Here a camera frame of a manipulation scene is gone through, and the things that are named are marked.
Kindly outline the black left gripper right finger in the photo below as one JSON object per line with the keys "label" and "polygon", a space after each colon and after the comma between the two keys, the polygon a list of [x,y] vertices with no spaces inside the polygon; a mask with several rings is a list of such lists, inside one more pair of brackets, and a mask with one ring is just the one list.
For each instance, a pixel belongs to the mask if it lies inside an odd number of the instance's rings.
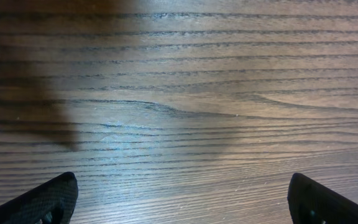
{"label": "black left gripper right finger", "polygon": [[358,224],[358,204],[301,174],[293,174],[288,206],[294,224]]}

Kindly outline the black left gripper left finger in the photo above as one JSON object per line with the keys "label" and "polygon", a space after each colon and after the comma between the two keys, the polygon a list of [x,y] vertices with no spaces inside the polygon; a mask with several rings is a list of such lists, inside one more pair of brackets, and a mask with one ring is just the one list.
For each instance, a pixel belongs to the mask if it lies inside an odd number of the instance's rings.
{"label": "black left gripper left finger", "polygon": [[77,179],[65,172],[0,205],[0,224],[67,224],[78,198]]}

